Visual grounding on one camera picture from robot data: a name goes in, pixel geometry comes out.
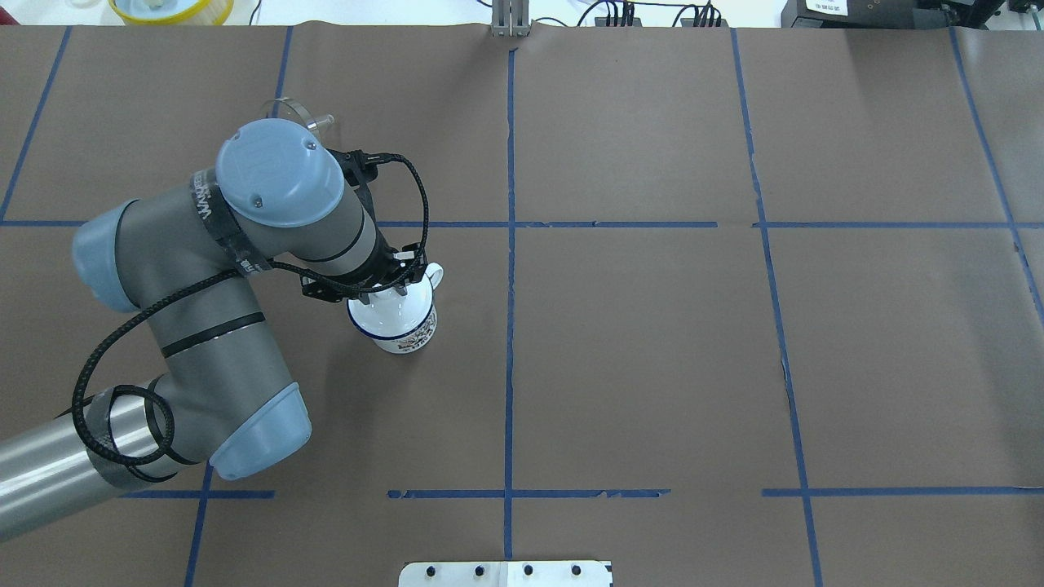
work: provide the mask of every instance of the white container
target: white container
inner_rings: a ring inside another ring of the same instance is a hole
[[[419,283],[406,286],[406,295],[395,289],[371,294],[370,303],[348,301],[352,324],[378,347],[389,353],[411,353],[428,344],[438,326],[434,290],[443,280],[443,267],[430,263]]]

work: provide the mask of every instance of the black strap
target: black strap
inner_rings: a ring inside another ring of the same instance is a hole
[[[251,242],[236,221],[217,185],[213,169],[192,173],[189,191],[204,228],[229,256],[240,275],[250,277],[271,268],[261,251]]]

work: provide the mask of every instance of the robotic arm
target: robotic arm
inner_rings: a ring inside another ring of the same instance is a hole
[[[389,162],[409,168],[424,201],[423,237],[403,252],[377,228],[366,185]],[[349,298],[363,333],[410,352],[436,320],[442,269],[427,263],[426,239],[427,199],[408,161],[327,150],[307,127],[277,118],[242,126],[188,189],[86,224],[73,241],[80,279],[110,308],[141,313],[88,359],[67,414],[0,443],[0,541],[208,459],[236,479],[292,454],[311,423],[244,278],[293,271],[306,296]],[[283,253],[307,268],[272,260]],[[146,319],[169,372],[85,399],[101,354]]]

